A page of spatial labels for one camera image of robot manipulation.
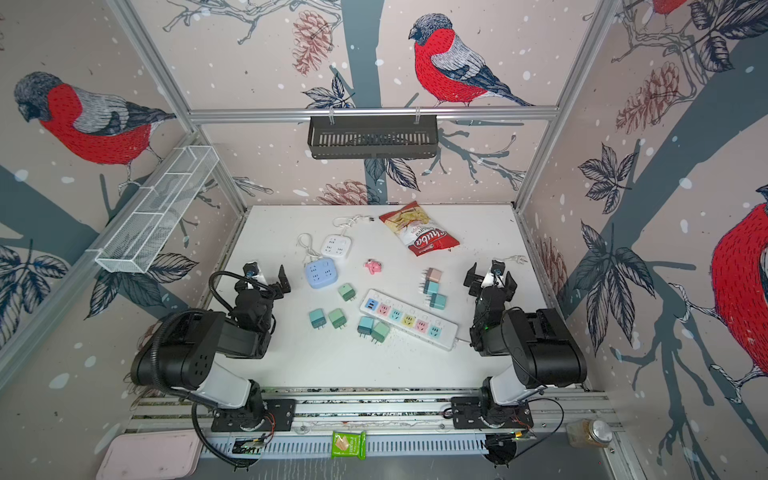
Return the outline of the white multicolour power strip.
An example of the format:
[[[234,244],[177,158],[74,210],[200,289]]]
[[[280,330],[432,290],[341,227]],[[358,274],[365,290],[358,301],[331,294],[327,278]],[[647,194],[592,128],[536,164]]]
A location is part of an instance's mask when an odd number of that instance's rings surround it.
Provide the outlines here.
[[[362,297],[359,311],[445,351],[451,351],[458,339],[457,324],[375,289]]]

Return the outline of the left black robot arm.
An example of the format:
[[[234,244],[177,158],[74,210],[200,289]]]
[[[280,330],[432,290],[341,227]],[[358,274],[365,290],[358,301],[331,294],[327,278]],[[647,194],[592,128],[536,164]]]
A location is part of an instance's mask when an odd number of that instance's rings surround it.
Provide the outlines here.
[[[274,303],[291,292],[285,269],[268,284],[259,265],[250,262],[241,274],[212,273],[208,287],[223,309],[190,308],[168,316],[134,358],[131,381],[206,407],[214,432],[289,431],[294,400],[265,399],[256,381],[216,359],[264,358],[277,326]]]

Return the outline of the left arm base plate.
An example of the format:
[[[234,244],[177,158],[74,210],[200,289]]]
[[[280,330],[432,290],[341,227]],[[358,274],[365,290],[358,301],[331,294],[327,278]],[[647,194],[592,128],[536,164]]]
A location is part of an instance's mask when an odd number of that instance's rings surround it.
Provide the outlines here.
[[[211,430],[221,433],[288,432],[292,428],[295,399],[252,400],[238,409],[216,409]]]

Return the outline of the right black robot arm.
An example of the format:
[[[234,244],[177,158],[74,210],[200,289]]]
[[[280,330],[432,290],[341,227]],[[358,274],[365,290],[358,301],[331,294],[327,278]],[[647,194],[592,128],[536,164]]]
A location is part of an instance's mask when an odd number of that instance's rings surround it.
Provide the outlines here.
[[[583,383],[587,363],[557,310],[526,312],[507,305],[517,283],[503,263],[494,261],[484,276],[476,270],[472,266],[463,282],[475,298],[470,346],[482,357],[509,357],[511,365],[483,381],[479,412],[464,417],[491,428],[527,428],[523,415],[530,398],[549,387]]]

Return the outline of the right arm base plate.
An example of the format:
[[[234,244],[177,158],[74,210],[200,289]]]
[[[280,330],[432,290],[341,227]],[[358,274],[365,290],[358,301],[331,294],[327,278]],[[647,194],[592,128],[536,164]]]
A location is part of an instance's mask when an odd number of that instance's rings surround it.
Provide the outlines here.
[[[533,428],[527,404],[500,406],[477,396],[453,397],[442,415],[457,430]]]

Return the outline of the light green charger plug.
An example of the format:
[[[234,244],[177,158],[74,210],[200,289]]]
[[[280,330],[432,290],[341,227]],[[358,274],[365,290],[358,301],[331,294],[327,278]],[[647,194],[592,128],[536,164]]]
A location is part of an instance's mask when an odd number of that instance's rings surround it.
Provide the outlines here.
[[[383,343],[387,339],[390,330],[391,328],[386,322],[376,322],[371,332],[372,341],[375,343]]]

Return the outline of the teal charger plug front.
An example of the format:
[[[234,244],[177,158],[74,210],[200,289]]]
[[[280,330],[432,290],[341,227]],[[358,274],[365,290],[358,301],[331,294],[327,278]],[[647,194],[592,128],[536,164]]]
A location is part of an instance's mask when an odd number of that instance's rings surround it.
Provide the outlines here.
[[[369,316],[362,316],[357,325],[357,332],[361,337],[371,336],[375,326],[375,320]]]

